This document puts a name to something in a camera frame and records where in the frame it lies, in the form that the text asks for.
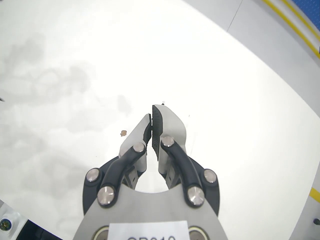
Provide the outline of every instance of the silver screw cap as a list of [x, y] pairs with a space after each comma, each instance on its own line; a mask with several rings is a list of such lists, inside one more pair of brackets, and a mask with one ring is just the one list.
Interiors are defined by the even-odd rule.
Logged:
[[134, 149], [136, 152], [141, 153], [141, 152], [144, 151], [144, 144], [141, 143], [141, 142], [139, 142], [139, 143], [133, 145], [133, 149]]
[[86, 177], [87, 181], [89, 181], [89, 182], [96, 181], [97, 178], [99, 177], [99, 169], [97, 169], [97, 168], [90, 169], [85, 177]]
[[166, 136], [162, 138], [162, 143], [166, 147], [171, 147], [175, 143], [175, 140], [171, 136]]
[[204, 178], [209, 183], [214, 183], [217, 180], [217, 175], [211, 169], [206, 169], [204, 171]]
[[101, 205], [110, 204], [113, 201], [114, 197], [115, 197], [115, 191], [110, 186], [102, 187], [97, 194], [98, 202]]
[[205, 194], [203, 190], [197, 186], [188, 189], [188, 199], [195, 206], [201, 206], [205, 201]]

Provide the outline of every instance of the white tabletop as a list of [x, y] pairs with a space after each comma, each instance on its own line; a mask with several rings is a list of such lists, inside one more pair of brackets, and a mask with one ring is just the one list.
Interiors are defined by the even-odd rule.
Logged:
[[[1, 200], [71, 240], [86, 172], [164, 101], [188, 154], [218, 175], [229, 239], [289, 238], [320, 119], [216, 24], [181, 0], [4, 0], [0, 23]], [[165, 190], [148, 152], [137, 189]]]

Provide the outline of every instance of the white label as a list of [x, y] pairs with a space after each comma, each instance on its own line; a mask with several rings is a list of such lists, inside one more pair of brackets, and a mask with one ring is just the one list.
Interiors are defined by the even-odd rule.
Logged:
[[190, 240], [187, 221], [110, 223], [108, 240]]

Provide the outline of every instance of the yellow stripe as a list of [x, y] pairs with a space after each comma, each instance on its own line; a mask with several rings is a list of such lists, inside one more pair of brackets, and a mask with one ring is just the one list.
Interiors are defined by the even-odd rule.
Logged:
[[305, 24], [305, 26], [310, 30], [312, 34], [320, 41], [320, 35], [309, 25], [309, 23], [305, 20], [304, 17], [302, 17], [297, 10], [287, 1], [287, 0], [281, 0], [289, 9], [300, 19], [302, 23]]
[[318, 192], [316, 189], [311, 188], [309, 196], [320, 203], [320, 192]]
[[264, 1], [269, 7], [273, 9], [296, 33], [301, 39], [308, 45], [308, 47], [313, 51], [313, 53], [320, 59], [319, 49], [313, 46], [313, 44], [307, 39], [307, 37], [295, 26], [291, 20], [286, 17], [279, 8], [277, 8], [270, 0], [262, 0]]

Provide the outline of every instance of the camera lens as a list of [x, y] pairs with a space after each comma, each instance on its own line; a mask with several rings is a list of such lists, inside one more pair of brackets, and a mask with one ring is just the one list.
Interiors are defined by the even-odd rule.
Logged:
[[0, 221], [0, 230], [9, 231], [11, 229], [11, 222], [8, 219], [2, 219]]

